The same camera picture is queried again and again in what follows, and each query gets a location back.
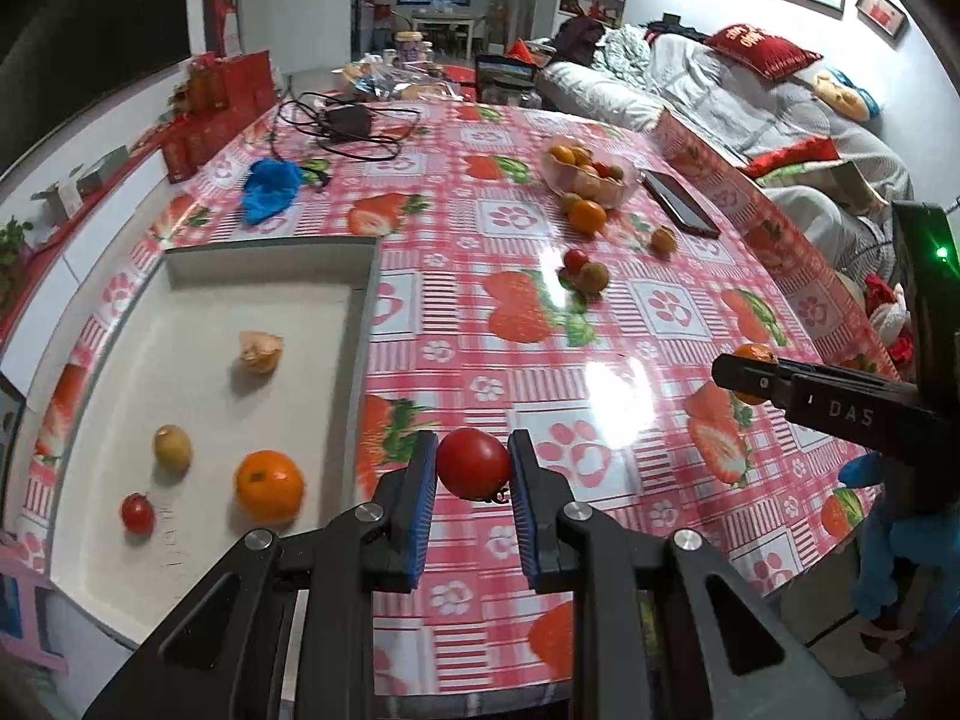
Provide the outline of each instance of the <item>fruit bowl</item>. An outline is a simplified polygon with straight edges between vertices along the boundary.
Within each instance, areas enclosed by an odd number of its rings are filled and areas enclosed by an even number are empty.
[[[593,200],[608,211],[619,208],[637,190],[637,185],[640,184],[640,173],[626,157],[611,154],[608,151],[603,151],[602,148],[591,149],[594,162],[602,162],[608,167],[620,167],[623,170],[621,180],[614,181],[611,178],[601,178],[598,175],[593,175],[582,167],[560,162],[550,153],[550,149],[554,146],[574,148],[582,145],[581,141],[571,138],[569,135],[557,135],[546,143],[544,155],[541,156],[541,171],[544,174],[546,185],[557,196],[572,191],[574,194],[579,194],[584,200]]]

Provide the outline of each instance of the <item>potted plant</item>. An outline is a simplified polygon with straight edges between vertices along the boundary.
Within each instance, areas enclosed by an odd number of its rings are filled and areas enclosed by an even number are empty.
[[[0,306],[6,306],[22,274],[30,253],[24,233],[32,229],[32,223],[20,223],[13,217],[0,227]]]

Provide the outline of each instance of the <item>hand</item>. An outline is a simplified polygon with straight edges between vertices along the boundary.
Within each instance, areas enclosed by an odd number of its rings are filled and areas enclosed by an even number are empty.
[[[839,479],[849,488],[880,484],[880,455],[872,452],[850,461],[840,469]],[[864,523],[853,605],[861,617],[874,620],[882,607],[896,602],[895,557],[936,569],[914,642],[918,649],[926,649],[944,635],[960,611],[960,509],[890,525],[882,520],[882,507],[882,499],[877,499]]]

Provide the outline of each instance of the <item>red tomato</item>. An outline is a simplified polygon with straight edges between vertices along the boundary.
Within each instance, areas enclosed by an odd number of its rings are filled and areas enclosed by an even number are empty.
[[[563,255],[563,267],[571,276],[579,274],[580,269],[589,261],[590,258],[587,257],[587,252],[579,250],[579,248],[572,248]]]
[[[510,455],[493,436],[475,428],[460,428],[437,447],[437,476],[459,498],[488,500],[510,479]]]
[[[124,527],[136,536],[146,536],[154,529],[154,507],[146,495],[133,493],[123,499],[120,506],[120,519]]]

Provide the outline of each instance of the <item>white tray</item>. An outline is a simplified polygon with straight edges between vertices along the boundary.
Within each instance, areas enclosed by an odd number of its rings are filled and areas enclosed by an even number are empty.
[[[143,641],[254,527],[233,496],[248,453],[280,450],[304,473],[304,504],[285,533],[353,505],[378,251],[376,239],[318,237],[165,253],[83,408],[55,517],[51,578],[118,640]],[[284,338],[271,377],[238,370],[241,330]],[[152,456],[166,423],[193,442],[181,481]],[[118,514],[138,491],[157,511],[143,543]],[[293,638],[296,649],[299,631]]]

